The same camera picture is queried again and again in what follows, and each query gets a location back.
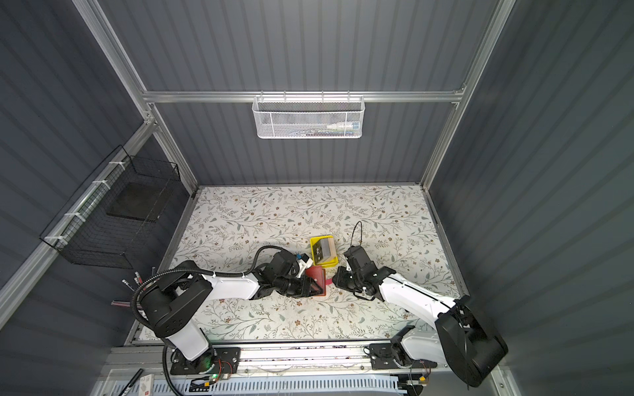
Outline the red leather card holder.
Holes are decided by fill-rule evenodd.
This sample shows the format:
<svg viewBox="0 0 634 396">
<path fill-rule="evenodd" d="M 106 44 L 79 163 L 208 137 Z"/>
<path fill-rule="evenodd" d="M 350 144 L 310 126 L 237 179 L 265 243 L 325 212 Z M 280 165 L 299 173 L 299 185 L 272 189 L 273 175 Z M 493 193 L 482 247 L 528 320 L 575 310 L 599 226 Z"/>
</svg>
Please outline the red leather card holder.
<svg viewBox="0 0 634 396">
<path fill-rule="evenodd" d="M 305 274 L 308 275 L 311 279 L 313 279 L 320 288 L 321 292 L 318 294 L 319 297 L 323 297 L 327 295 L 328 286 L 332 283 L 332 280 L 328 279 L 326 276 L 326 271 L 321 266 L 313 266 L 309 267 Z"/>
</svg>

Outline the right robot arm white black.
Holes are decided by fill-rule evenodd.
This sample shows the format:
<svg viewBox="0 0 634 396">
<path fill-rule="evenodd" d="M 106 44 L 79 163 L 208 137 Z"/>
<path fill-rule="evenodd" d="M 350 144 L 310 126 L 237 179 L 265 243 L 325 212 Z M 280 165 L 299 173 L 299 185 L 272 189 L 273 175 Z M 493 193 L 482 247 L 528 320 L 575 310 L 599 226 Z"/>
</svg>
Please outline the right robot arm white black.
<svg viewBox="0 0 634 396">
<path fill-rule="evenodd" d="M 336 287 L 360 300 L 396 305 L 435 329 L 427 335 L 408 324 L 381 351 L 376 344 L 370 346 L 376 370 L 446 365 L 463 383 L 478 387 L 509 352 L 470 295 L 453 299 L 416 285 L 392 268 L 378 267 L 360 245 L 350 247 L 344 256 L 348 265 L 335 273 Z"/>
</svg>

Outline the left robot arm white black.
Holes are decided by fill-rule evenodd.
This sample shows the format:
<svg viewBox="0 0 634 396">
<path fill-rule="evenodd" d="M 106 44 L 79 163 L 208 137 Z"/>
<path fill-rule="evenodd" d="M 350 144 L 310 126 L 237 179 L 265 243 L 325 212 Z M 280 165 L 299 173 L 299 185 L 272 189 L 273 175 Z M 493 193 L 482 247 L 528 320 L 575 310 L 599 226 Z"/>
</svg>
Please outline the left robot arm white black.
<svg viewBox="0 0 634 396">
<path fill-rule="evenodd" d="M 325 284 L 305 273 L 310 267 L 309 256 L 274 245 L 259 248 L 246 272 L 205 270 L 187 260 L 138 285 L 130 309 L 165 346 L 194 362 L 215 354 L 207 336 L 193 322 L 203 305 L 212 300 L 260 300 L 273 293 L 289 298 L 323 295 Z"/>
</svg>

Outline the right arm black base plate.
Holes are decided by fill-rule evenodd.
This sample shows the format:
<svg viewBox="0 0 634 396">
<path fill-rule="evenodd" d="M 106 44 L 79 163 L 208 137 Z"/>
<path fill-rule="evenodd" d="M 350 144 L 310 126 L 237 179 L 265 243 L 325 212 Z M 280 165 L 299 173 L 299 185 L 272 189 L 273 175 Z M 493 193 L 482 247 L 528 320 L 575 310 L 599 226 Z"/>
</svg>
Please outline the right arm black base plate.
<svg viewBox="0 0 634 396">
<path fill-rule="evenodd" d="M 393 347 L 391 343 L 371 343 L 363 348 L 375 371 L 396 369 L 435 369 L 438 363 L 425 359 L 409 357 L 401 347 Z"/>
</svg>

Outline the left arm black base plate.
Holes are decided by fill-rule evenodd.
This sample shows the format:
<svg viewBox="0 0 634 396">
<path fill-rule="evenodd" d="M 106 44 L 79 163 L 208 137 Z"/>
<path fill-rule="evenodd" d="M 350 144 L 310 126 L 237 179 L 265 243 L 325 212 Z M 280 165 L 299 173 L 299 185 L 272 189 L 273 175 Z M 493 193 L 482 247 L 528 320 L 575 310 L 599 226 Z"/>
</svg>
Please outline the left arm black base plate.
<svg viewBox="0 0 634 396">
<path fill-rule="evenodd" d="M 168 369 L 174 376 L 233 375 L 237 373 L 242 350 L 238 347 L 216 347 L 188 361 L 179 350 L 167 357 Z"/>
</svg>

